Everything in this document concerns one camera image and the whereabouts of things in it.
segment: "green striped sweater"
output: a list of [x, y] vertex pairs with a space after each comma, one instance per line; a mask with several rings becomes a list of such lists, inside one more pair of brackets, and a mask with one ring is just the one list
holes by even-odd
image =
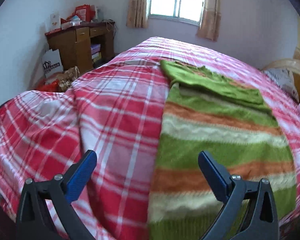
[[150, 239], [196, 240], [214, 221], [222, 203], [198, 167], [202, 150], [243, 179], [267, 177], [279, 219], [291, 212], [296, 200], [293, 158], [259, 90], [205, 67], [160, 63], [171, 88], [150, 191]]

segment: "pink plaid sheet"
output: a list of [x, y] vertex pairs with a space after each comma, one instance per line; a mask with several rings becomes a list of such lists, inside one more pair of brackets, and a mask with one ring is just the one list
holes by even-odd
[[97, 167], [74, 209], [96, 239], [147, 238], [148, 194], [169, 90], [161, 59], [205, 65], [261, 91], [287, 136], [297, 172], [297, 208], [281, 223], [300, 215], [300, 116], [292, 99], [237, 59], [154, 37], [83, 75], [64, 94], [28, 91], [0, 109], [0, 205], [12, 219], [26, 178], [52, 179], [92, 149]]

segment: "wall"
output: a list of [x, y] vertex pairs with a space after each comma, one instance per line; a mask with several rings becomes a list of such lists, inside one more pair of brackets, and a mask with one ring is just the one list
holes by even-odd
[[292, 57], [297, 44], [297, 13], [288, 0], [221, 0], [217, 42], [195, 36], [197, 26], [149, 19], [148, 29], [125, 26], [129, 0], [98, 0], [105, 17], [116, 21], [115, 51], [125, 51], [152, 36], [197, 44], [261, 68]]
[[41, 56], [50, 14], [69, 16], [96, 0], [5, 0], [0, 7], [0, 104], [28, 90], [43, 76]]

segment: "headboard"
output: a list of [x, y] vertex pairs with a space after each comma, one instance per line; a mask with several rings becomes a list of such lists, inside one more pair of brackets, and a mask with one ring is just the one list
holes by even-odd
[[297, 88], [300, 98], [300, 60], [290, 58], [276, 60], [265, 66], [262, 70], [270, 68], [285, 68], [293, 72], [295, 87]]

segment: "bed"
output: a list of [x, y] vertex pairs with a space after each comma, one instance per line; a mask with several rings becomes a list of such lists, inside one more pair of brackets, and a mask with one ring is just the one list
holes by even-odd
[[[291, 148], [300, 216], [300, 116], [296, 103], [261, 71], [211, 49], [149, 38], [77, 79], [66, 93], [27, 91], [0, 107], [0, 206], [12, 220], [28, 177], [64, 173], [88, 149], [98, 154], [77, 214], [96, 239], [143, 239], [151, 176], [169, 91], [161, 59], [205, 65], [260, 90]], [[62, 226], [48, 202], [57, 228]]]

